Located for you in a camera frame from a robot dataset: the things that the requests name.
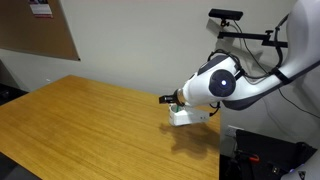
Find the power outlet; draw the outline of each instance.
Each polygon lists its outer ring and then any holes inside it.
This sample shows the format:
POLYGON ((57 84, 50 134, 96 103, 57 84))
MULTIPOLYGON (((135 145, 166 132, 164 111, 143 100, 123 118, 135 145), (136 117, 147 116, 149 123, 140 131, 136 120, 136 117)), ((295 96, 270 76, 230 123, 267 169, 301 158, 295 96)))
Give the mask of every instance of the power outlet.
POLYGON ((228 128, 225 132, 225 135, 226 136, 229 136, 229 137, 233 137, 235 138, 236 137, 236 131, 240 129, 240 130, 244 130, 243 128, 239 128, 239 127, 235 127, 235 126, 231 126, 231 125, 228 125, 228 128))

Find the cable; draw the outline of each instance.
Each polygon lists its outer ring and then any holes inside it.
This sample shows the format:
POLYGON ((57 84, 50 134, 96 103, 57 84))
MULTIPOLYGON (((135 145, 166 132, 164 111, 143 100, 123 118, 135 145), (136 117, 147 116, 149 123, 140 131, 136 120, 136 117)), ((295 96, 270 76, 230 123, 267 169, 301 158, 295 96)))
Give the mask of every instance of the cable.
POLYGON ((311 112, 308 112, 308 111, 303 110, 302 108, 300 108, 298 105, 296 105, 295 103, 293 103, 292 101, 290 101, 289 99, 287 99, 287 98, 282 94, 282 92, 281 92, 280 89, 278 89, 278 90, 279 90, 279 93, 281 94, 281 96, 282 96, 286 101, 288 101, 290 104, 294 105, 297 109, 299 109, 300 111, 305 112, 305 113, 307 113, 307 114, 310 114, 311 116, 314 116, 314 117, 320 119, 319 116, 317 116, 317 115, 315 115, 315 114, 313 114, 313 113, 311 113, 311 112))
POLYGON ((278 53, 278 56, 279 56, 279 61, 278 61, 278 64, 276 65, 277 68, 279 68, 279 67, 281 66, 282 61, 283 61, 282 50, 281 50, 281 47, 280 47, 279 42, 278 42, 278 32, 280 31, 280 26, 282 26, 282 24, 287 21, 288 16, 289 16, 289 14, 287 14, 287 15, 279 22, 278 26, 275 28, 273 43, 274 43, 274 46, 275 46, 275 48, 276 48, 276 50, 277 50, 277 53, 278 53))
POLYGON ((210 107, 212 107, 213 109, 216 109, 213 113, 210 113, 210 114, 209 114, 210 117, 211 117, 211 116, 215 115, 215 114, 219 111, 219 109, 220 109, 220 102, 217 102, 217 106, 216 106, 216 107, 212 106, 212 104, 209 104, 209 105, 210 105, 210 107))
POLYGON ((225 54, 227 56, 229 56, 238 66, 238 70, 243 70, 243 76, 247 77, 247 78, 250 78, 250 79, 261 79, 261 78, 265 78, 265 77, 268 77, 269 74, 264 74, 262 76, 251 76, 249 75, 247 72, 245 72, 245 70, 242 68, 242 65, 241 65, 241 62, 240 62, 240 59, 236 56, 236 55, 233 55, 231 54, 230 52, 227 52, 223 49, 217 49, 215 52, 211 52, 211 54, 209 55, 208 57, 208 61, 210 61, 211 57, 213 55, 215 55, 216 53, 221 53, 221 54, 225 54))
MULTIPOLYGON (((281 51, 280 46, 278 45, 278 32, 279 32, 279 30, 280 30, 280 26, 281 26, 287 19, 288 19, 288 15, 286 15, 286 16, 280 21, 280 23, 278 24, 278 26, 275 28, 276 31, 275 31, 274 43, 275 43, 275 47, 276 47, 276 50, 277 50, 277 53, 278 53, 278 56, 279 56, 279 62, 278 62, 278 64, 276 65, 276 67, 280 67, 281 64, 282 64, 282 60, 283 60, 282 51, 281 51)), ((239 28, 240 32, 243 33, 243 32, 242 32, 242 29, 240 28, 240 26, 238 25, 238 23, 237 23, 235 20, 233 20, 233 22, 234 22, 235 25, 239 28)), ((244 38, 243 38, 243 42, 244 42, 244 45, 245 45, 246 49, 248 50, 248 52, 250 53, 250 55, 252 56, 252 58, 255 60, 255 62, 257 63, 257 65, 266 73, 265 75, 260 76, 260 78, 269 76, 270 73, 268 73, 268 72, 260 65, 260 63, 256 60, 256 58, 253 56, 253 54, 252 54, 251 51, 249 50, 249 48, 248 48, 248 46, 247 46, 247 43, 246 43, 246 40, 245 40, 244 38)), ((295 103, 293 103, 292 101, 290 101, 288 98, 286 98, 286 97, 282 94, 282 92, 281 92, 280 89, 278 89, 278 90, 279 90, 280 95, 283 97, 283 99, 285 99, 286 101, 288 101, 290 104, 292 104, 293 106, 295 106, 297 109, 299 109, 299 110, 302 111, 302 112, 305 112, 305 113, 307 113, 307 114, 310 114, 310 115, 312 115, 312 116, 320 119, 319 116, 317 116, 317 115, 315 115, 315 114, 313 114, 313 113, 311 113, 311 112, 308 112, 308 111, 303 110, 302 108, 300 108, 298 105, 296 105, 295 103)))
MULTIPOLYGON (((239 28, 240 33, 242 34, 242 29, 240 28, 240 26, 238 25, 238 23, 233 20, 234 24, 239 28)), ((257 65, 266 73, 269 74, 262 66, 261 64, 257 61, 257 59, 254 57, 254 55, 252 54, 252 52, 249 50, 248 46, 247 46, 247 42, 246 39, 242 38, 243 42, 244 42, 244 46, 246 47, 247 51, 250 53, 251 57, 253 58, 253 60, 257 63, 257 65)))

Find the wooden table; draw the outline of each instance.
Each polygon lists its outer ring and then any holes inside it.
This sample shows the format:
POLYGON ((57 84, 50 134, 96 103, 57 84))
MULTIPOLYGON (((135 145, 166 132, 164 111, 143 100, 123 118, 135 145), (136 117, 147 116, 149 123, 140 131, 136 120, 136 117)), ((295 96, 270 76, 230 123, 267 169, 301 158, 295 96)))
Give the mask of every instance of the wooden table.
POLYGON ((42 179, 219 179, 220 115, 172 127, 158 96, 67 76, 0 107, 0 151, 42 179))

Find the wall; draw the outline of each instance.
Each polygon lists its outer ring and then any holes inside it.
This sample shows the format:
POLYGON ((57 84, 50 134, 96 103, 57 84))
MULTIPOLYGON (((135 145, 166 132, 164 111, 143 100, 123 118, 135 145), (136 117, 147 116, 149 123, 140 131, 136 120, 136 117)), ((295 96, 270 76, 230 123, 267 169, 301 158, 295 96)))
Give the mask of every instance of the wall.
MULTIPOLYGON (((169 94, 183 85, 215 48, 225 48, 242 58, 251 73, 259 74, 238 39, 217 40, 219 21, 210 20, 211 8, 241 10, 243 31, 263 33, 287 14, 295 0, 61 0, 81 62, 0 50, 2 68, 10 73, 0 81, 26 91, 36 90, 65 75, 156 93, 169 94)), ((248 41, 265 67, 277 59, 272 48, 248 41)), ((314 70, 284 93, 302 107, 319 112, 313 84, 314 70)), ((306 140, 318 146, 319 123, 279 97, 277 92, 247 110, 222 110, 222 132, 228 124, 289 141, 306 140)), ((233 140, 221 136, 223 154, 233 140)))

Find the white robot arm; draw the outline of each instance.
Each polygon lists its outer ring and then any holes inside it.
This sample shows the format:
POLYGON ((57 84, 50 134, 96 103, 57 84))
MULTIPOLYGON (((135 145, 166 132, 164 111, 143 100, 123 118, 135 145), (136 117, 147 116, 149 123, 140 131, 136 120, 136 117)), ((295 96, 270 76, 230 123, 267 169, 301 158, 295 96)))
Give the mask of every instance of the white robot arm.
MULTIPOLYGON (((281 67, 274 68, 257 83, 252 84, 248 81, 241 72, 241 65, 235 56, 218 51, 181 89, 177 89, 173 95, 160 97, 159 102, 185 107, 186 116, 190 115, 188 110, 192 115, 201 114, 188 109, 190 107, 220 101, 229 109, 243 110, 249 107, 263 96, 290 83, 320 64, 319 17, 320 0, 297 1, 287 19, 288 55, 281 67)), ((317 167, 320 167, 319 151, 311 162, 312 164, 307 162, 304 167, 308 167, 310 179, 318 179, 320 177, 317 172, 317 167)), ((294 179, 294 176, 290 174, 283 179, 294 179)))

